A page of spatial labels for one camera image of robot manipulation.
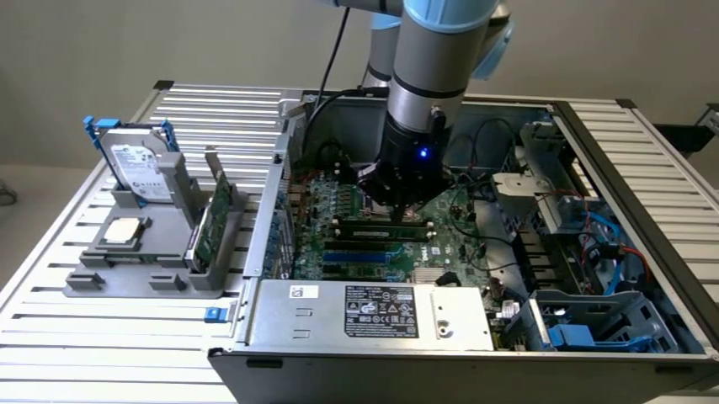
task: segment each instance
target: metal case panel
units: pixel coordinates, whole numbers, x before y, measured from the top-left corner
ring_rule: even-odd
[[[323,357],[219,354],[210,358],[243,404],[527,402],[635,404],[713,374],[713,364],[549,357]]]

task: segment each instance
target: power supply label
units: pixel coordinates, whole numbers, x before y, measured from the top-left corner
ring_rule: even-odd
[[[353,338],[419,338],[415,289],[346,286],[346,334]]]

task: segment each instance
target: green circuit board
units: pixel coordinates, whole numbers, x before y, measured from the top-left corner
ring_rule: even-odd
[[[489,274],[479,269],[486,268],[486,263],[477,258],[481,242],[462,235],[453,224],[454,221],[465,232],[478,234],[470,215],[474,209],[467,206],[469,197],[465,192],[457,194],[458,191],[450,189],[419,211],[409,210],[403,222],[430,224],[431,227],[395,231],[390,230],[393,226],[387,209],[365,195],[357,185],[339,184],[321,176],[307,181],[302,188],[295,188],[295,191],[302,193],[302,197],[295,198],[301,201],[295,215],[299,251],[295,279],[434,283],[443,273],[454,272],[463,286],[487,284]],[[405,236],[405,233],[425,234],[431,231],[431,237],[425,242],[385,242],[382,250],[370,248],[373,251],[349,251],[329,248],[338,240],[333,230],[333,220],[338,218],[377,223],[378,235],[394,231],[393,235]],[[343,259],[329,261],[329,257],[349,259],[347,262]]]
[[[214,257],[219,254],[230,210],[231,185],[224,173],[220,172],[212,201],[204,212],[206,218],[196,244],[196,256],[204,268],[210,267]]]

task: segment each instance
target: white sticker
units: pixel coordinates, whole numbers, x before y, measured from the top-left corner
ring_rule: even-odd
[[[294,284],[290,286],[290,299],[317,299],[319,297],[319,285]]]
[[[172,202],[154,151],[130,145],[112,145],[111,150],[132,192],[148,202]]]

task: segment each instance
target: motherboard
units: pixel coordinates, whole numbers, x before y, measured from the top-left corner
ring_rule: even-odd
[[[487,284],[474,204],[462,189],[407,210],[402,222],[390,221],[389,209],[355,184],[342,184],[325,173],[295,183],[290,196],[294,279],[434,284],[453,273],[458,285]]]

